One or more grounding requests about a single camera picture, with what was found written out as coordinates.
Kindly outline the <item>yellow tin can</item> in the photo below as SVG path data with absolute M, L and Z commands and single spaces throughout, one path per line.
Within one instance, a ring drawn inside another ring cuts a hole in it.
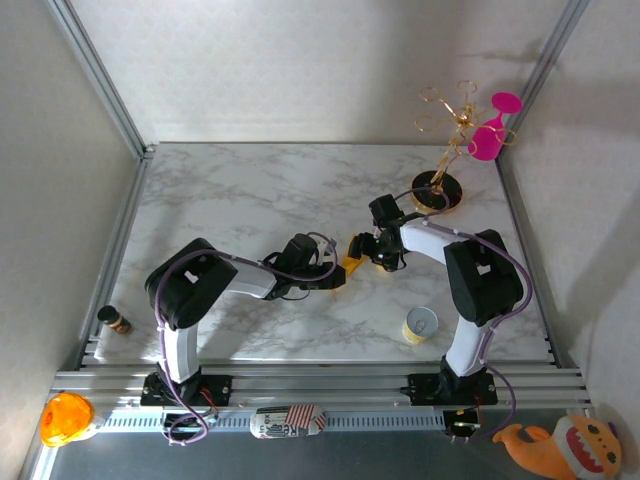
M 436 313 L 428 307 L 412 308 L 405 318 L 402 334 L 407 342 L 416 345 L 432 337 L 439 328 Z

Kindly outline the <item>aluminium frame post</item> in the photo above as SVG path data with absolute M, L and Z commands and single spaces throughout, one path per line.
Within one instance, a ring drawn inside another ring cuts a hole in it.
M 580 22 L 591 0 L 567 0 L 549 37 L 543 44 L 534 68 L 525 83 L 520 98 L 523 102 L 522 110 L 513 114 L 507 122 L 508 144 L 505 144 L 498 154 L 500 159 L 507 149 L 514 145 L 519 138 L 519 130 L 530 113 L 551 71 L 557 66 L 558 60 L 567 42 Z
M 157 146 L 141 135 L 71 0 L 43 1 L 131 152 L 151 160 Z

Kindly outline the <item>orange translucent plastic ball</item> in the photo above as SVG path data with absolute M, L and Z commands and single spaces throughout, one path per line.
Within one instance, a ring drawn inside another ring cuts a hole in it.
M 91 438 L 105 425 L 105 418 L 86 397 L 62 392 L 45 406 L 39 426 L 40 440 L 50 448 L 59 448 Z

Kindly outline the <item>aluminium table side rail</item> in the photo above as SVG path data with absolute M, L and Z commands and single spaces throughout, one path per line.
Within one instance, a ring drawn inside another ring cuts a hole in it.
M 507 203 L 515 224 L 523 256 L 530 273 L 536 302 L 544 322 L 551 353 L 557 366 L 573 368 L 575 361 L 559 336 L 557 321 L 560 319 L 556 302 L 543 265 L 542 253 L 535 237 L 521 189 L 513 167 L 513 155 L 507 150 L 501 152 L 495 161 L 496 168 L 505 191 Z
M 77 370 L 82 366 L 89 340 L 100 332 L 97 312 L 111 300 L 149 169 L 156 153 L 157 145 L 150 145 L 146 148 L 138 162 L 130 189 L 116 218 L 98 277 L 90 296 L 79 339 L 68 360 L 68 365 L 72 370 Z

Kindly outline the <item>brown bottle black cap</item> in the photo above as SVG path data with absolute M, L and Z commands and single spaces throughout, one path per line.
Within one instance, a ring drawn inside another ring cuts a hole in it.
M 132 331 L 132 324 L 114 306 L 105 305 L 97 312 L 97 319 L 116 334 L 126 335 Z

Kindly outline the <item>aluminium frame cross rail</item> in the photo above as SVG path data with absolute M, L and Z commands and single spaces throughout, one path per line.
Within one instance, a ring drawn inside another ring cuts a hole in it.
M 496 378 L 489 389 L 497 395 L 495 409 L 513 404 L 521 409 L 591 406 L 590 394 L 576 369 L 503 366 L 500 371 L 509 383 Z M 363 410 L 411 405 L 410 373 L 398 365 L 386 369 L 305 366 L 291 371 L 240 366 L 214 368 L 212 373 L 231 377 L 231 385 L 225 391 L 229 406 L 235 409 L 296 403 Z M 51 391 L 80 393 L 98 405 L 120 407 L 141 396 L 145 376 L 141 370 L 120 368 L 60 372 L 54 377 Z

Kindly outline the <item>pink plastic wine glass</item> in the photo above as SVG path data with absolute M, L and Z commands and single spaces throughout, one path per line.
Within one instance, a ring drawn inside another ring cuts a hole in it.
M 505 127 L 504 116 L 517 114 L 523 108 L 520 97 L 506 91 L 495 93 L 491 104 L 497 115 L 476 128 L 468 145 L 469 155 L 479 161 L 495 160 L 500 150 L 508 145 L 510 130 Z

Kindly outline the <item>black electronics board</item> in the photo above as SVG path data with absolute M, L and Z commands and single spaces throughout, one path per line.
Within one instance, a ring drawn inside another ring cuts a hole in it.
M 166 413 L 162 417 L 162 432 L 165 436 L 171 436 L 178 440 L 189 439 L 203 432 L 202 425 L 189 416 L 180 420 L 182 414 Z
M 445 410 L 443 412 L 445 434 L 452 440 L 462 439 L 468 442 L 481 428 L 476 408 Z

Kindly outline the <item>printed striped drink can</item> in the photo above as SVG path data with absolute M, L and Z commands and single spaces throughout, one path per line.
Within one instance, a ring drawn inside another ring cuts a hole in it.
M 325 411 L 313 404 L 263 407 L 251 416 L 250 432 L 258 439 L 301 438 L 322 433 Z

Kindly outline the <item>orange plush monster toy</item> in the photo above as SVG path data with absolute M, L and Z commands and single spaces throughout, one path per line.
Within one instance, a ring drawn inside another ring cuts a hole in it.
M 521 468 L 550 480 L 614 480 L 622 448 L 609 425 L 578 415 L 561 417 L 553 432 L 511 424 L 495 433 Z

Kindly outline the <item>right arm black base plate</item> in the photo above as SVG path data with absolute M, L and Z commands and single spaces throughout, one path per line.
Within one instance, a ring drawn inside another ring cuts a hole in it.
M 456 377 L 448 371 L 420 373 L 407 377 L 401 392 L 412 406 L 475 406 L 498 403 L 493 376 L 481 370 L 469 377 Z

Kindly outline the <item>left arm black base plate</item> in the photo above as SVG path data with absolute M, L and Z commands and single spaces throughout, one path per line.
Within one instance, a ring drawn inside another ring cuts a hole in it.
M 228 375 L 197 375 L 193 380 L 173 383 L 180 398 L 191 407 L 217 407 L 229 405 L 232 377 Z M 143 384 L 140 405 L 145 407 L 179 406 L 164 377 L 158 372 L 148 375 Z

